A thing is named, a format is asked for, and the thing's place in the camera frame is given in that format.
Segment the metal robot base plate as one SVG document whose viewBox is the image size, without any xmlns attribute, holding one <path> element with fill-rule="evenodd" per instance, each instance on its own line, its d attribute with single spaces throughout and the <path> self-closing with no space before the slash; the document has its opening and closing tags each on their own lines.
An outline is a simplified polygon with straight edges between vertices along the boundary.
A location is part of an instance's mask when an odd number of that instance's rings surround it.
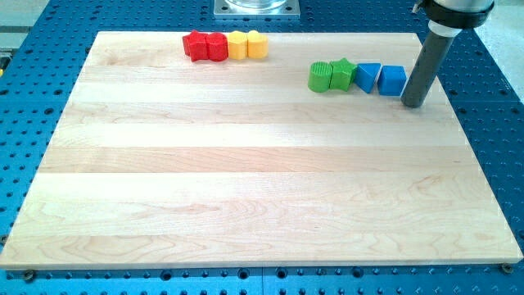
<svg viewBox="0 0 524 295">
<path fill-rule="evenodd" d="M 212 0 L 215 19 L 298 19 L 299 0 Z"/>
</svg>

